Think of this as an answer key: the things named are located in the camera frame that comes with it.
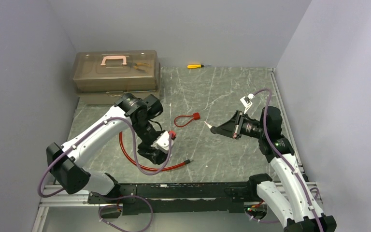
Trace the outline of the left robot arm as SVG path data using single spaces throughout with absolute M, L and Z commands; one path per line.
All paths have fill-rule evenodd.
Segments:
M 139 137 L 140 145 L 133 143 L 134 155 L 141 155 L 154 164 L 166 167 L 171 157 L 176 134 L 157 131 L 150 120 L 159 116 L 163 107 L 159 99 L 150 94 L 141 99 L 126 93 L 84 132 L 62 145 L 50 144 L 46 149 L 48 169 L 68 194 L 87 190 L 109 198 L 120 196 L 120 184 L 108 173 L 86 171 L 83 166 L 107 142 L 130 129 L 133 141 Z

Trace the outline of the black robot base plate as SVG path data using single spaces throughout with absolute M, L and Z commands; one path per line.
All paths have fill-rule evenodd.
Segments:
M 215 212 L 244 213 L 246 208 L 259 204 L 261 199 L 247 182 L 209 183 L 130 183 L 120 185 L 121 200 L 117 195 L 101 197 L 91 192 L 89 204 L 116 204 L 123 215 L 140 213 Z

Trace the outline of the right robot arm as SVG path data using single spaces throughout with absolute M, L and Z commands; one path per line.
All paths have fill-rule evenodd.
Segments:
M 261 153 L 276 172 L 285 193 L 277 189 L 268 174 L 250 176 L 247 192 L 251 198 L 261 199 L 268 205 L 285 232 L 333 232 L 337 228 L 336 220 L 324 213 L 307 187 L 295 151 L 282 134 L 282 122 L 280 110 L 266 106 L 260 120 L 237 110 L 227 122 L 209 128 L 211 133 L 231 139 L 248 136 L 258 140 Z

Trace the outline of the black head key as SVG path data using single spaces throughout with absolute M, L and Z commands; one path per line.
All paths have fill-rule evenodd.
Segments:
M 209 128 L 209 129 L 211 129 L 212 128 L 212 125 L 210 125 L 208 122 L 204 122 L 205 123 L 205 125 Z

